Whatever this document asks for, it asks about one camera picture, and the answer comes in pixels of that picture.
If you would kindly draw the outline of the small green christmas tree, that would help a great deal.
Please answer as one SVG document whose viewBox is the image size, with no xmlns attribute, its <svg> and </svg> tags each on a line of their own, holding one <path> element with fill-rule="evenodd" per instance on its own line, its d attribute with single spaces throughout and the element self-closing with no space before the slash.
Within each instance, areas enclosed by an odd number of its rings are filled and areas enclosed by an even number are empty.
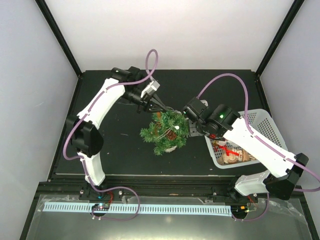
<svg viewBox="0 0 320 240">
<path fill-rule="evenodd" d="M 147 128 L 139 133 L 145 143 L 154 144 L 156 156 L 173 152 L 186 145 L 190 135 L 189 120 L 177 110 L 156 112 Z"/>
</svg>

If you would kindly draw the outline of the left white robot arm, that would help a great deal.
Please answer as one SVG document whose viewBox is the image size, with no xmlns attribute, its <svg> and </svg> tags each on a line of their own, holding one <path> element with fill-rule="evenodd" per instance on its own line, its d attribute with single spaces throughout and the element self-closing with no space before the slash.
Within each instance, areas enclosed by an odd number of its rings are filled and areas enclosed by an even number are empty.
<svg viewBox="0 0 320 240">
<path fill-rule="evenodd" d="M 76 149 L 75 159 L 79 159 L 85 173 L 85 180 L 91 184 L 89 193 L 97 200 L 103 199 L 108 192 L 100 151 L 104 139 L 99 132 L 102 121 L 112 106 L 120 98 L 138 106 L 137 111 L 148 113 L 165 113 L 168 108 L 157 96 L 160 84 L 153 78 L 154 70 L 148 70 L 142 76 L 140 69 L 131 67 L 123 70 L 114 67 L 110 75 L 90 103 L 77 115 L 69 115 L 65 121 L 70 130 L 63 145 L 63 157 L 70 161 L 67 146 Z"/>
</svg>

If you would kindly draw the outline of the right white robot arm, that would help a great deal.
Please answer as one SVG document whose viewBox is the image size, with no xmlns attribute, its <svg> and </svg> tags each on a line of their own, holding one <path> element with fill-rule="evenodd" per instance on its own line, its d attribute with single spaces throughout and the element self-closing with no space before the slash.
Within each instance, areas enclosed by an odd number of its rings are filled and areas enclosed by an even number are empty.
<svg viewBox="0 0 320 240">
<path fill-rule="evenodd" d="M 262 193 L 288 200 L 296 191 L 296 184 L 309 161 L 305 154 L 294 154 L 276 145 L 252 128 L 237 111 L 224 104 L 212 109 L 194 97 L 182 113 L 196 124 L 201 135 L 230 141 L 266 167 L 262 173 L 242 175 L 228 187 L 230 200 L 238 202 L 244 196 Z"/>
</svg>

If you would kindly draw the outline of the white bulb string lights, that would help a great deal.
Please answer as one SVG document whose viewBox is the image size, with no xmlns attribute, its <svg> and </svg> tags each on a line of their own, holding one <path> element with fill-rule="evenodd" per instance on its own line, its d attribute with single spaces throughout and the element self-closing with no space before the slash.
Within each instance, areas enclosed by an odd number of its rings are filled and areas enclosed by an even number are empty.
<svg viewBox="0 0 320 240">
<path fill-rule="evenodd" d="M 170 131 L 170 130 L 172 130 L 172 131 L 174 131 L 175 133 L 176 133 L 176 131 L 178 131 L 180 129 L 180 127 L 178 126 L 178 125 L 175 125 L 175 126 L 173 126 L 173 127 L 169 127 L 168 129 L 166 129 L 161 135 L 159 135 L 158 137 L 157 137 L 157 139 L 162 139 L 162 138 L 164 138 L 164 137 L 167 137 L 166 136 L 166 134 Z"/>
</svg>

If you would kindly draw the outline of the brown pinecone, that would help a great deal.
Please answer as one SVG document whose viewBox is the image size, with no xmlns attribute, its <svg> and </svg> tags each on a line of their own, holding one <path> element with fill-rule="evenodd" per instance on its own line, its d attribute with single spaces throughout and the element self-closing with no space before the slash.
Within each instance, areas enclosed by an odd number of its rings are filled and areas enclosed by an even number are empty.
<svg viewBox="0 0 320 240">
<path fill-rule="evenodd" d="M 173 141 L 177 138 L 177 134 L 170 130 L 167 134 L 166 134 L 166 137 L 170 140 L 170 141 Z"/>
</svg>

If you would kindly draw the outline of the orange ribbon bow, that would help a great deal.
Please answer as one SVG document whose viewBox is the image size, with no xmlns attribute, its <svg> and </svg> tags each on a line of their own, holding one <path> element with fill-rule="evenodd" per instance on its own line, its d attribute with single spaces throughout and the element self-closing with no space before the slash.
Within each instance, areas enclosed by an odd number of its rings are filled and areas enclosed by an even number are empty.
<svg viewBox="0 0 320 240">
<path fill-rule="evenodd" d="M 161 128 L 161 119 L 162 119 L 161 112 L 156 112 L 154 114 L 154 122 L 155 122 L 154 133 L 156 136 L 159 135 L 159 129 Z"/>
</svg>

